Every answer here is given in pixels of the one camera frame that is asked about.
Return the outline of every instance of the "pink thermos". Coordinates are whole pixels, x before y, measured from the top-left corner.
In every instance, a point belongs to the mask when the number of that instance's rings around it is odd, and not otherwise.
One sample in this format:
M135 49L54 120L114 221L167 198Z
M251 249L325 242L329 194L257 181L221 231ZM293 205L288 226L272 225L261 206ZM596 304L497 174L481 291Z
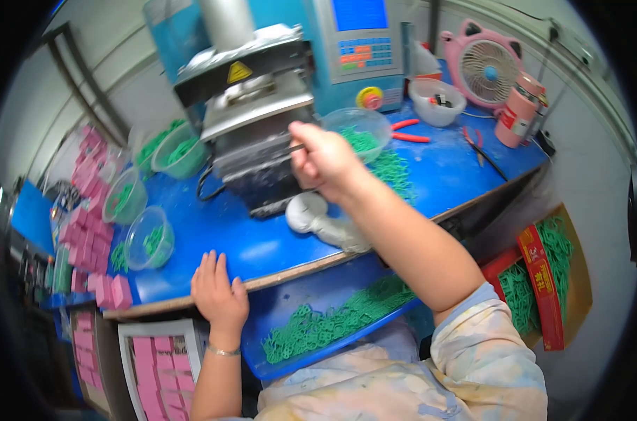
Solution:
M496 123L496 137L507 147L517 147L533 122L541 84L525 72L517 76L510 89L506 107Z

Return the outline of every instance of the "pink fan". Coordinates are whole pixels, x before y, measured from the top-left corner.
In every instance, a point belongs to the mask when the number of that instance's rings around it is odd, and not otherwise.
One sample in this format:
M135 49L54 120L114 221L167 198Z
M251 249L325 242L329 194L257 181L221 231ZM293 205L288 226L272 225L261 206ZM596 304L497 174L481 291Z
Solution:
M463 21L459 33L458 37L449 31L440 33L454 86L473 104L497 113L524 71L520 42L470 19Z

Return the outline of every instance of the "wire cutters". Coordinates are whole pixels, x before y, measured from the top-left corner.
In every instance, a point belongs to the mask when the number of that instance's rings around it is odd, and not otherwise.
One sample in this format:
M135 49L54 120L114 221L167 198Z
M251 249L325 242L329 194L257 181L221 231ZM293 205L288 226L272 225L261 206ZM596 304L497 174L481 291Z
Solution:
M430 142L431 138L427 138L425 136L407 135L405 133L395 133L395 131L398 129L402 129L403 127L415 125L418 123L419 123L419 119L403 120L403 121L393 123L391 125L391 130L393 130L393 134L391 135L391 137L398 140L410 141L410 142L416 142L416 143Z
M485 154L485 152L482 150L482 133L480 133L480 130L475 130L475 133L477 134L477 141L478 141L479 145L476 145L475 142L470 138L470 135L468 134L468 128L466 126L463 126L463 135L465 136L466 141L468 142L468 144L474 149L475 153L477 154L477 160L479 161L480 157L483 156L487 160L487 162L489 164L491 164L493 169L495 169L496 172L501 177L503 177L503 180L508 181L508 177L506 177L506 175L499 168L499 166L496 165L496 163L493 162L493 160L491 160L489 155Z

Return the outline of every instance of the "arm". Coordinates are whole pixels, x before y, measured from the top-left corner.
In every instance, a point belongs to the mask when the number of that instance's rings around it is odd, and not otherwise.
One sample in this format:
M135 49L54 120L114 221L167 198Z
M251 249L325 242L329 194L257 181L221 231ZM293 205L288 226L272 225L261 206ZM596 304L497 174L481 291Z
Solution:
M302 187L318 188L353 219L381 257L433 310L440 324L484 277L449 233L405 203L356 158L346 140L314 125L294 122L293 153Z
M230 286L224 254L216 263L215 250L205 254L192 277L192 298L211 323L209 345L234 352L248 317L248 297L239 278ZM206 350L192 398L190 419L210 420L241 414L241 355L223 356Z

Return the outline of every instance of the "patterned shirt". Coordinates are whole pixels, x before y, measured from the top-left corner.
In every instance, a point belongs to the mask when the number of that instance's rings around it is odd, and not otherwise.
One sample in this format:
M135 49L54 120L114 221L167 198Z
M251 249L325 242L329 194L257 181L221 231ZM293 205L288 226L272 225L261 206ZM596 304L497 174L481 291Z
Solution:
M488 283L437 327L425 361L399 320L364 339L274 381L260 393L255 419L547 418L542 371Z

